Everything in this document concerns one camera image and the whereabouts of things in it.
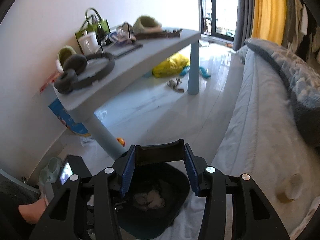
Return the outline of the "person's left hand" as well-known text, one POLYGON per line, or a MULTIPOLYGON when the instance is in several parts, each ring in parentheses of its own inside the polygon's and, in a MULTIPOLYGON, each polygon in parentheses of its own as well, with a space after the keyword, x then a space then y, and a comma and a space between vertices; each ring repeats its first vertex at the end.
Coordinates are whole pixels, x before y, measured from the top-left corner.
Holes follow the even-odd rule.
POLYGON ((33 204, 23 204, 18 206, 18 210, 23 219, 29 224, 37 224, 42 214, 48 206, 46 197, 40 198, 33 204))

